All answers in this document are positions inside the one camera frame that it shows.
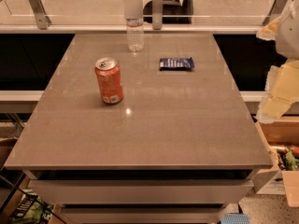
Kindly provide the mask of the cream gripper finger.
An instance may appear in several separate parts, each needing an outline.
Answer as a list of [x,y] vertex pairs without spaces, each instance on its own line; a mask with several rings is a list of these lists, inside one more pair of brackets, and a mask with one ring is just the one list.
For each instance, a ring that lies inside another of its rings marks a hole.
[[269,124],[278,120],[299,99],[299,61],[288,60],[280,67],[271,66],[264,90],[256,119]]
[[281,17],[277,17],[270,21],[260,31],[257,32],[256,37],[265,41],[275,40],[280,19]]

